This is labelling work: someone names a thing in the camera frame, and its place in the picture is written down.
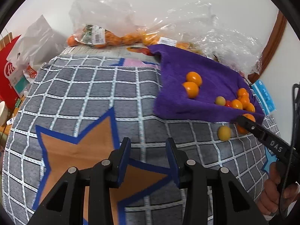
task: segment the purple towel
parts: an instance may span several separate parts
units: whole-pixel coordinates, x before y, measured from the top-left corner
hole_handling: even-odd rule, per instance
[[[173,46],[153,45],[149,49],[161,54],[161,80],[163,87],[154,104],[154,113],[163,119],[192,119],[207,122],[235,122],[237,116],[248,111],[215,104],[217,96],[232,101],[239,88],[245,88],[256,112],[251,113],[261,124],[264,113],[244,79],[234,70],[211,59]],[[197,72],[203,84],[199,95],[189,99],[182,83],[188,72]]]

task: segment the blue gripper pad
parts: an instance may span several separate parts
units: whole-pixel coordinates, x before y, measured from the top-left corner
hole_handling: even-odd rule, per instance
[[[177,165],[177,161],[175,159],[175,155],[173,153],[171,143],[169,142],[169,140],[166,141],[166,152],[167,152],[168,162],[170,165],[173,181],[177,186],[179,186],[180,183],[179,167]]]
[[[120,164],[118,166],[119,175],[118,175],[117,182],[119,185],[124,181],[124,177],[125,177],[125,173],[126,173],[126,169],[127,169],[127,165],[128,165],[128,161],[129,161],[130,150],[131,150],[131,141],[130,141],[130,138],[128,138],[125,148],[124,148],[122,158],[120,160]]]

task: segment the white wall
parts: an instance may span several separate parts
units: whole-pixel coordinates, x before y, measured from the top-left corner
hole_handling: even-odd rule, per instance
[[[144,25],[164,15],[173,7],[198,0],[129,0],[136,11],[136,22]],[[200,0],[212,3],[213,12],[229,28],[257,37],[265,44],[277,14],[270,0]],[[21,34],[41,14],[52,28],[65,37],[72,33],[69,10],[73,0],[26,0],[11,18],[6,28]]]
[[[198,0],[129,0],[136,11],[136,23],[144,25],[172,8]],[[200,0],[212,3],[213,12],[228,28],[257,37],[264,45],[272,31],[277,8],[270,0]],[[73,0],[26,0],[6,28],[14,35],[23,33],[41,14],[64,37],[72,33],[69,10]],[[300,80],[297,51],[300,42],[288,25],[283,40],[262,80],[272,95],[274,113],[282,137],[289,141],[291,130],[291,86]]]
[[[300,81],[300,41],[288,23],[280,45],[261,76],[277,111],[273,113],[281,137],[290,143],[292,134],[292,86]]]

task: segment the blue label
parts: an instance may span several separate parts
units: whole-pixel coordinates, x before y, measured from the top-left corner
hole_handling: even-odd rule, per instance
[[[252,85],[252,89],[260,100],[262,108],[265,110],[266,115],[269,115],[272,111],[276,110],[275,104],[268,90],[260,79]]]
[[[20,94],[25,88],[26,86],[29,84],[28,80],[26,79],[26,77],[23,75],[19,82],[17,82],[17,84],[15,85],[15,89],[16,89],[16,92],[18,94]]]

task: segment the metal screw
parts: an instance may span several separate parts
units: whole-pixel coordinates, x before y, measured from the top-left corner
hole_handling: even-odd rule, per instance
[[[103,166],[108,166],[109,164],[110,164],[110,160],[103,160],[102,162],[101,162],[101,164],[103,165]]]
[[[222,173],[228,173],[229,169],[227,167],[221,167],[221,172]]]
[[[76,172],[76,168],[75,168],[75,167],[70,167],[70,168],[68,169],[68,172],[69,172],[69,173],[74,173],[74,172]]]
[[[195,164],[196,164],[196,162],[193,159],[188,159],[187,160],[187,165],[193,166]]]

